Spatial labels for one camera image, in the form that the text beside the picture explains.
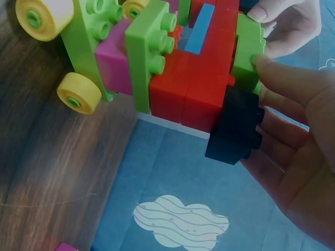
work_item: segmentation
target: wooden surface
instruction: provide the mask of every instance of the wooden surface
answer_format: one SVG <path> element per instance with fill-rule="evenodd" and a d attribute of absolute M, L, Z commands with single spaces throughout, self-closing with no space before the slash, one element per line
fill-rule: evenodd
<path fill-rule="evenodd" d="M 132 99 L 92 116 L 55 89 L 71 64 L 62 41 L 41 43 L 0 0 L 0 250 L 49 251 L 65 241 L 89 250 L 136 123 Z"/>

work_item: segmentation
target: cloud pattern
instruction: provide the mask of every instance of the cloud pattern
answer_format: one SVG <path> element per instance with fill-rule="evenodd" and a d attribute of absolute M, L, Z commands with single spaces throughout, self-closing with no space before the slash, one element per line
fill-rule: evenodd
<path fill-rule="evenodd" d="M 319 68 L 319 70 L 323 69 L 335 69 L 335 59 L 328 59 L 325 65 Z"/>
<path fill-rule="evenodd" d="M 161 245 L 183 246 L 188 251 L 212 250 L 217 244 L 217 236 L 229 227 L 227 217 L 213 214 L 203 204 L 185 206 L 172 195 L 137 205 L 133 216 L 141 228 L 153 232 Z"/>

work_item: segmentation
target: blue play mat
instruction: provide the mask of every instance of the blue play mat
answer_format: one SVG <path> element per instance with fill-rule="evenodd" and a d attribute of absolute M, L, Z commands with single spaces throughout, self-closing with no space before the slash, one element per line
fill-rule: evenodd
<path fill-rule="evenodd" d="M 335 69 L 335 2 L 321 0 L 321 11 L 320 37 L 280 62 Z M 329 251 L 284 217 L 242 165 L 205 158 L 206 145 L 139 120 L 91 250 Z"/>

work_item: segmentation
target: magenta building block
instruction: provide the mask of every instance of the magenta building block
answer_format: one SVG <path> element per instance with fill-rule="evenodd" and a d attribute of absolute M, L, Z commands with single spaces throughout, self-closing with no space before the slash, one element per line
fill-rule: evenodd
<path fill-rule="evenodd" d="M 175 13 L 179 10 L 179 1 L 183 0 L 164 0 L 164 1 L 170 3 L 170 12 Z"/>
<path fill-rule="evenodd" d="M 59 244 L 59 246 L 56 248 L 55 251 L 79 251 L 78 249 L 75 249 L 74 247 L 71 247 L 70 245 L 62 242 Z"/>
<path fill-rule="evenodd" d="M 95 50 L 95 58 L 105 88 L 127 95 L 132 95 L 132 87 L 125 48 L 125 31 L 131 22 L 123 18 Z"/>

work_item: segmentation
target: hand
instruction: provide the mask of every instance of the hand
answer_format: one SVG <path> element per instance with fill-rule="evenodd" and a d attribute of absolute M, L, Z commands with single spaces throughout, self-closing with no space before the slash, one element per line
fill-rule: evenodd
<path fill-rule="evenodd" d="M 335 249 L 335 72 L 292 68 L 265 56 L 255 65 L 265 109 L 261 148 L 243 165 L 301 230 Z"/>
<path fill-rule="evenodd" d="M 271 57 L 289 55 L 321 33 L 319 0 L 261 0 L 248 16 L 263 24 Z"/>

